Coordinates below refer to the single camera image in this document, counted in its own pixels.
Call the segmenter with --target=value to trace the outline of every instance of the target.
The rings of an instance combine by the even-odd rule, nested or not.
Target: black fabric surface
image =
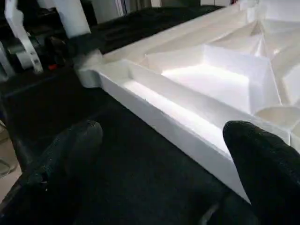
[[[148,9],[130,20],[102,24],[98,29],[107,31],[107,40],[100,50],[111,51],[215,9]],[[0,84],[0,106],[23,170],[62,130],[86,119],[101,124],[101,152],[87,175],[89,191],[77,224],[197,224],[212,204],[232,193],[101,89],[83,88],[68,66]],[[230,221],[252,219],[248,204],[232,195]]]

